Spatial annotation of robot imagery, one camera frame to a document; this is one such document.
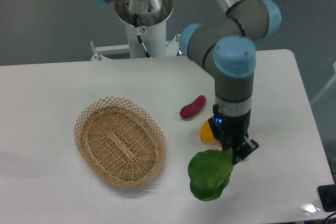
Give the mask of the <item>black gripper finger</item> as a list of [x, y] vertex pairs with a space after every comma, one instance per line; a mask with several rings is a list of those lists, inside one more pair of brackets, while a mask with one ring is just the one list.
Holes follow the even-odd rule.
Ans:
[[230, 122], [227, 119], [209, 119], [209, 126], [215, 140], [219, 141], [222, 150], [231, 150]]
[[233, 164], [236, 165], [248, 157], [259, 147], [259, 144], [249, 135], [239, 136], [232, 143]]

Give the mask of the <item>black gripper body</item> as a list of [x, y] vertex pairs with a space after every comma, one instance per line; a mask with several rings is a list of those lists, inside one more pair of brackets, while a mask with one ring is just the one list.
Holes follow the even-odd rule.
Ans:
[[231, 135], [231, 145], [235, 138], [248, 135], [251, 110], [244, 115], [228, 116], [220, 113], [219, 108], [218, 104], [213, 105], [214, 119], [227, 119], [230, 122], [229, 134]]

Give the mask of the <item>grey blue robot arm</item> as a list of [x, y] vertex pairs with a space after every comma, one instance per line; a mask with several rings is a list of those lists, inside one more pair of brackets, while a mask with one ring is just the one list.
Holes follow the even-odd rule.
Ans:
[[[254, 41], [273, 34], [281, 13], [271, 0], [217, 0], [225, 20], [215, 27], [191, 24], [183, 29], [183, 55], [208, 72], [215, 81], [214, 116], [210, 126], [224, 150], [232, 150], [236, 164], [258, 144], [248, 135], [256, 69]], [[166, 55], [166, 20], [172, 0], [96, 0], [114, 3], [124, 22], [131, 58]]]

